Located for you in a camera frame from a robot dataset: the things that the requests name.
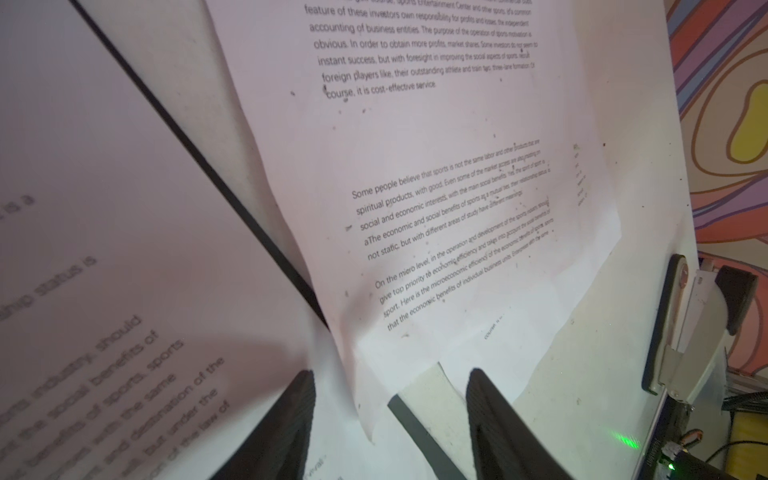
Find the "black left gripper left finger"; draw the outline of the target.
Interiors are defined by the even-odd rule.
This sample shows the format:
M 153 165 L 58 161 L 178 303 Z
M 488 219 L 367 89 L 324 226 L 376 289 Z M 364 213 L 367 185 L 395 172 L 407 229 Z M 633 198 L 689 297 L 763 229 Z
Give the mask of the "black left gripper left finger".
M 220 479 L 304 477 L 316 389 L 314 374 L 300 371 L 240 448 L 212 476 Z

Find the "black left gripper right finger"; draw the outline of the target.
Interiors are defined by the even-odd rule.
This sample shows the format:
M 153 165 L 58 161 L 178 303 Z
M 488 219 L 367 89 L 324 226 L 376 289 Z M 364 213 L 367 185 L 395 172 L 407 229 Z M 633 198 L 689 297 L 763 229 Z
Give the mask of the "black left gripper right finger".
M 570 477 L 479 368 L 470 373 L 466 404 L 474 467 L 479 479 Z

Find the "printed paper sheet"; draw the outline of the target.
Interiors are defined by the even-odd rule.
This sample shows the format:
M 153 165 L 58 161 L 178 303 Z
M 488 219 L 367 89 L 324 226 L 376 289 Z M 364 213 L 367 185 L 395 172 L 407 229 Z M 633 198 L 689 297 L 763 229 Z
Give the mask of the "printed paper sheet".
M 206 479 L 320 331 L 75 8 L 3 2 L 2 477 Z

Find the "printed paper sheets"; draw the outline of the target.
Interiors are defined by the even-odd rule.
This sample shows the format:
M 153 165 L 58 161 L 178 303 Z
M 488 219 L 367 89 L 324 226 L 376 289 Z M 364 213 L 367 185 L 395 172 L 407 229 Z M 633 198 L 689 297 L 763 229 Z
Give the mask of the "printed paper sheets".
M 620 237 L 573 1 L 209 1 L 280 214 L 375 439 L 442 364 L 515 386 Z

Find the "blue file folder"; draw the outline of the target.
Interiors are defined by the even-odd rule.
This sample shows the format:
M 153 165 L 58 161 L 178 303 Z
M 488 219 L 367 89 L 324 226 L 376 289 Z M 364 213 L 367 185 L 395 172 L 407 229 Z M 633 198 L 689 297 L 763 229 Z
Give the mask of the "blue file folder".
M 320 315 L 305 262 L 268 185 L 205 3 L 79 1 L 76 7 Z

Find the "black grey stapler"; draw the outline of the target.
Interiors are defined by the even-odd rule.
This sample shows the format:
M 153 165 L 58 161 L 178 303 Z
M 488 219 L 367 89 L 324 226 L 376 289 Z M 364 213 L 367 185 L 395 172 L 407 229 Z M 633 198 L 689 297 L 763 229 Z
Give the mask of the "black grey stapler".
M 692 404 L 749 311 L 758 277 L 707 260 L 692 273 L 681 254 L 670 257 L 641 387 Z

